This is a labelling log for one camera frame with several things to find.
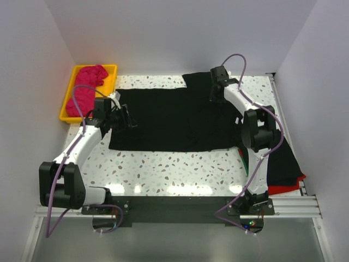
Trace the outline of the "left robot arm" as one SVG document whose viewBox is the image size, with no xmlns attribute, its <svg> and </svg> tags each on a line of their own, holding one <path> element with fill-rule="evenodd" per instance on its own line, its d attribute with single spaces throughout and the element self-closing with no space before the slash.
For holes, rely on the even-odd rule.
<svg viewBox="0 0 349 262">
<path fill-rule="evenodd" d="M 108 97 L 97 97 L 92 114 L 82 121 L 67 148 L 53 161 L 42 162 L 39 167 L 41 205 L 77 210 L 108 202 L 110 190 L 87 187 L 83 182 L 82 167 L 109 130 L 122 132 L 136 126 L 127 105 L 121 105 L 119 98 L 118 92 Z"/>
</svg>

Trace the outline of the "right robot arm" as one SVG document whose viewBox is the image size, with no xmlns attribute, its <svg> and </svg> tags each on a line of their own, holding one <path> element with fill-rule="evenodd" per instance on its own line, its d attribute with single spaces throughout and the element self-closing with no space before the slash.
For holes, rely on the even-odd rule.
<svg viewBox="0 0 349 262">
<path fill-rule="evenodd" d="M 258 213 L 268 204 L 268 158 L 273 152 L 276 125 L 281 126 L 272 106 L 263 106 L 244 93 L 240 84 L 230 79 L 224 66 L 210 70 L 212 89 L 210 100 L 229 102 L 241 113 L 242 143 L 248 152 L 248 181 L 228 207 L 240 214 Z"/>
</svg>

